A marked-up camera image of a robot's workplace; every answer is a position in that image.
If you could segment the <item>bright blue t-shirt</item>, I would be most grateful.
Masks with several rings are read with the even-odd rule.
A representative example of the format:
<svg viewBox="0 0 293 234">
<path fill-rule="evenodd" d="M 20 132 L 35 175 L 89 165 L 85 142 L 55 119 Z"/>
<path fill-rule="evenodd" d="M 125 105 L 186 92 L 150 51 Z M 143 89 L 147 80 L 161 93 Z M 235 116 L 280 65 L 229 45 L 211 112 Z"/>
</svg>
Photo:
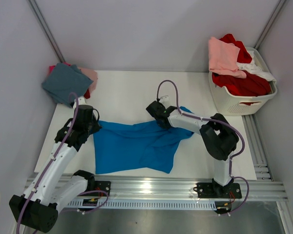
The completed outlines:
<svg viewBox="0 0 293 234">
<path fill-rule="evenodd" d="M 149 168 L 169 174 L 174 155 L 193 132 L 182 128 L 162 129 L 156 121 L 133 125 L 99 121 L 94 133 L 95 172 L 108 174 Z"/>
</svg>

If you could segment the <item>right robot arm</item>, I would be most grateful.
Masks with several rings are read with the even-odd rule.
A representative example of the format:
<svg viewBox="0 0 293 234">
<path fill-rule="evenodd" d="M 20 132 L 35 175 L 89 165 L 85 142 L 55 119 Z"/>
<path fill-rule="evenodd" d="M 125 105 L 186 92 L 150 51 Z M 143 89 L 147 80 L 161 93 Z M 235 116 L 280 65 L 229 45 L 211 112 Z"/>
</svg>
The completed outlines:
<svg viewBox="0 0 293 234">
<path fill-rule="evenodd" d="M 212 192 L 210 195 L 224 197 L 230 192 L 234 182 L 231 175 L 232 158 L 237 143 L 245 142 L 241 134 L 232 127 L 222 114 L 206 118 L 182 110 L 179 107 L 165 107 L 160 101 L 153 101 L 146 107 L 146 111 L 156 120 L 163 129 L 184 129 L 197 133 L 203 139 L 205 148 L 214 158 L 214 177 L 211 182 Z"/>
</svg>

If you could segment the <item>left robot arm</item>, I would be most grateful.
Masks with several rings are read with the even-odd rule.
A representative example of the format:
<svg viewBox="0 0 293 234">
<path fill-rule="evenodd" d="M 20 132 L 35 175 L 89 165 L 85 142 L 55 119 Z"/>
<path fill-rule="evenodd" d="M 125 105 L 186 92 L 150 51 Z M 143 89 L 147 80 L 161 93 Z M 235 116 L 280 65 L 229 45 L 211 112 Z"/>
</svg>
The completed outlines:
<svg viewBox="0 0 293 234">
<path fill-rule="evenodd" d="M 60 212 L 78 195 L 91 195 L 96 184 L 92 173 L 78 170 L 60 189 L 56 189 L 64 170 L 85 144 L 90 135 L 98 132 L 99 114 L 90 105 L 77 105 L 73 118 L 57 132 L 55 144 L 43 166 L 22 195 L 9 201 L 12 214 L 21 225 L 37 231 L 49 232 Z"/>
</svg>

